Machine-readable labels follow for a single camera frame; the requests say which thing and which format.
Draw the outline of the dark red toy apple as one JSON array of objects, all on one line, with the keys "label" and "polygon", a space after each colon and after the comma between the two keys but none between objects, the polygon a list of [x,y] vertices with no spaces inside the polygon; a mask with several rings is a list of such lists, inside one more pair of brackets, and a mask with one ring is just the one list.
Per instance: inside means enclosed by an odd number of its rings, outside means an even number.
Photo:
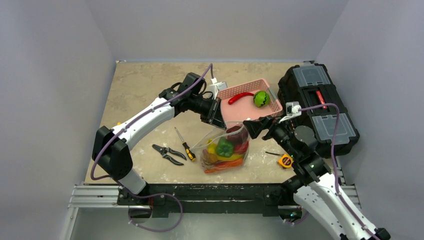
[{"label": "dark red toy apple", "polygon": [[235,125],[226,130],[226,139],[234,145],[241,145],[249,139],[249,133],[242,125]]}]

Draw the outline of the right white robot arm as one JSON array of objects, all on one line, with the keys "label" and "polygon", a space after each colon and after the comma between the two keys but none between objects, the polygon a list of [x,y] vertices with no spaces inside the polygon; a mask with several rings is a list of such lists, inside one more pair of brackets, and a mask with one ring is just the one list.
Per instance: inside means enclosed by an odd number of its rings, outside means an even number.
[{"label": "right white robot arm", "polygon": [[292,157],[295,175],[282,183],[280,196],[288,204],[297,203],[315,218],[334,240],[389,240],[391,235],[369,221],[339,185],[331,170],[316,152],[314,131],[304,125],[290,129],[278,118],[261,117],[243,121],[251,138],[263,130],[263,140],[274,140]]}]

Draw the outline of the red toy pomegranate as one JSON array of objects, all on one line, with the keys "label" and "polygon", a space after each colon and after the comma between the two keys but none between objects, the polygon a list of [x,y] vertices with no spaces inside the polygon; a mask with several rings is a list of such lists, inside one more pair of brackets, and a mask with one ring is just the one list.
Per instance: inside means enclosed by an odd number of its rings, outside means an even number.
[{"label": "red toy pomegranate", "polygon": [[249,150],[249,141],[234,146],[234,154],[242,155]]}]

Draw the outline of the green toy bell pepper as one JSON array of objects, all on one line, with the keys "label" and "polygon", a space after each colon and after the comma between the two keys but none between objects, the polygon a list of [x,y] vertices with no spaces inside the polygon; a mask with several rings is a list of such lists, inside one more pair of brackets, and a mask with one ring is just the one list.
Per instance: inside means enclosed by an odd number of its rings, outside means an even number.
[{"label": "green toy bell pepper", "polygon": [[234,153],[235,145],[227,140],[225,137],[221,137],[217,143],[216,154],[220,157],[229,158]]}]

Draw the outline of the brown toy kiwi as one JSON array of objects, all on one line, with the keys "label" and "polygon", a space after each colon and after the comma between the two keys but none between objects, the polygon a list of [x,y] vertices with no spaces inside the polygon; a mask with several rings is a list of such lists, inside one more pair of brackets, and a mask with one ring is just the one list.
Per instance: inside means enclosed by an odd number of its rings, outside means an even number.
[{"label": "brown toy kiwi", "polygon": [[217,156],[213,153],[209,153],[207,149],[202,151],[201,160],[206,165],[214,165],[218,162]]}]

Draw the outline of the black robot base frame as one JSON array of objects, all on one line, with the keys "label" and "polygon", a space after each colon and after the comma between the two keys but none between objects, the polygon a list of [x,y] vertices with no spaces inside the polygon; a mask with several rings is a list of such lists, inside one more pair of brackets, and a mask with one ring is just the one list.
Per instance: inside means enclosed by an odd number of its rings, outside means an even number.
[{"label": "black robot base frame", "polygon": [[154,218],[183,210],[191,214],[260,214],[296,221],[305,213],[282,183],[157,183],[138,197],[119,189],[117,204],[132,209],[146,207]]}]

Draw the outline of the orange toy carrot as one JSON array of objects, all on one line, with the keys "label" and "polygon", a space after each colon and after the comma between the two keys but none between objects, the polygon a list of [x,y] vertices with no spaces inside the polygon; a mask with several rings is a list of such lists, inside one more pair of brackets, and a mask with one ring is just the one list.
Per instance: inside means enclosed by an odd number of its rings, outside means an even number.
[{"label": "orange toy carrot", "polygon": [[226,169],[229,169],[229,168],[239,167],[243,163],[244,163],[244,159],[243,158],[239,158],[239,159],[234,160],[234,161],[221,161],[221,162],[218,162],[218,163],[214,164],[211,167],[207,167],[204,170],[204,173],[211,174],[211,173],[223,171],[223,170],[226,170]]}]

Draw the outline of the clear zip top bag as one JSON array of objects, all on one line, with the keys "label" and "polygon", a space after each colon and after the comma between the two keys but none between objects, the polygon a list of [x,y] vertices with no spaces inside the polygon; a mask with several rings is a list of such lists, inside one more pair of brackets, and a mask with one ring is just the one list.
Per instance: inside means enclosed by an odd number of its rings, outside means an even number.
[{"label": "clear zip top bag", "polygon": [[226,129],[214,128],[191,147],[204,173],[238,168],[248,157],[250,135],[241,121],[227,121]]}]

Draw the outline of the pink plastic basket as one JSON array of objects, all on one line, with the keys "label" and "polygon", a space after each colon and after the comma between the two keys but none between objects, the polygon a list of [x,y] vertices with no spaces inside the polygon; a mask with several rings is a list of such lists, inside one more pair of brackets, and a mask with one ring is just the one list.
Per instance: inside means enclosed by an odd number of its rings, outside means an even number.
[{"label": "pink plastic basket", "polygon": [[[267,105],[257,107],[252,96],[243,96],[235,103],[228,104],[228,101],[236,95],[241,93],[255,94],[258,91],[265,91],[268,94],[270,101]],[[216,96],[221,99],[221,114],[225,122],[256,120],[266,116],[276,117],[283,112],[280,101],[263,78],[225,88],[218,91]]]}]

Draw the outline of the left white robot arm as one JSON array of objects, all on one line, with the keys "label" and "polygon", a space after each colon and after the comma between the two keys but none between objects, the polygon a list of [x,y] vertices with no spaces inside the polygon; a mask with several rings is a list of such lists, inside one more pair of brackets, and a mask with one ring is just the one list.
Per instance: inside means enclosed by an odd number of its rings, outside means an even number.
[{"label": "left white robot arm", "polygon": [[131,150],[147,134],[178,114],[192,111],[203,123],[226,129],[219,98],[205,98],[202,76],[190,72],[182,82],[163,90],[144,110],[124,123],[100,127],[92,150],[93,166],[99,166],[114,181],[126,188],[129,197],[138,205],[149,199],[148,183],[133,168]]}]

